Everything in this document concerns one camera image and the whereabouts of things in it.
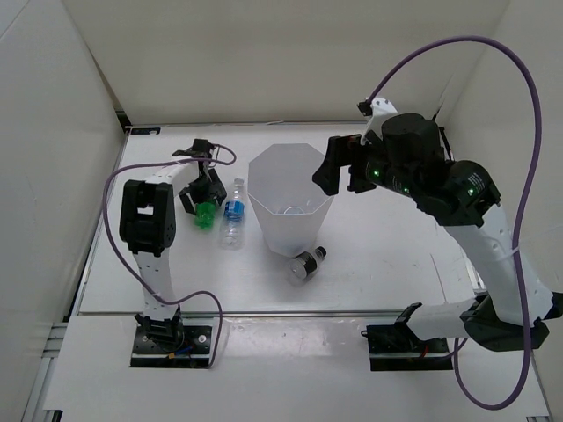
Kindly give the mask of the clear unlabelled plastic bottle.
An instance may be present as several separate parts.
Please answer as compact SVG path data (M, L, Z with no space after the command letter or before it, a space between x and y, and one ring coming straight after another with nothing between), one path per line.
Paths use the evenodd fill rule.
M305 211L299 206L285 207L281 213L283 215L305 215Z

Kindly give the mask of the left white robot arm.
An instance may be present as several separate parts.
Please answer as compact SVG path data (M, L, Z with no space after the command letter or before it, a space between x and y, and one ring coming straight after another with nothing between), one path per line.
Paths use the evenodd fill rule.
M185 339L169 265L176 236L175 200L196 215L198 206L217 207L225 198L216 171L203 162L165 166L123 186L119 235L135 259L144 297L143 312L135 320L144 335L166 352L181 348Z

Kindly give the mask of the clear bottle blue label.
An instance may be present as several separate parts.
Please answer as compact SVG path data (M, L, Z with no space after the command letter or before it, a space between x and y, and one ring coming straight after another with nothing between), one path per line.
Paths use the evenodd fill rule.
M239 250L245 235L245 180L235 178L223 208L220 246L225 250Z

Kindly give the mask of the green plastic bottle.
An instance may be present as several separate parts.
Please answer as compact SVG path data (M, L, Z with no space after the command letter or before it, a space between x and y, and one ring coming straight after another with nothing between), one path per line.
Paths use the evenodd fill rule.
M199 229L210 230L213 228L216 218L216 204L214 202L202 202L196 205L194 224Z

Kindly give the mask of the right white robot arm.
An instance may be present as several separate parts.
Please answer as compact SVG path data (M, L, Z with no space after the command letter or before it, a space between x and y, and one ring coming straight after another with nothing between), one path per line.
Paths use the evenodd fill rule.
M312 176L324 193L339 191L340 170L348 168L348 189L363 193L377 187L414 201L453 237L486 285L483 294L440 306L415 303L392 325L377 329L383 352L413 352L434 338L471 338L485 349L525 349L523 312L517 276L524 277L530 323L530 348L549 335L545 320L560 317L553 293L524 257L517 257L501 206L501 195L484 167L449 160L433 120L403 113L386 120L381 132L333 136Z

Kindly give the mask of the clear bottle black label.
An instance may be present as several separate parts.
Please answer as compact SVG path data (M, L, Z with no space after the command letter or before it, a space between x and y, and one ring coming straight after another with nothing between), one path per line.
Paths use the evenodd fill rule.
M296 286L307 283L318 272L326 254L325 247L318 246L291 259L288 266L289 282Z

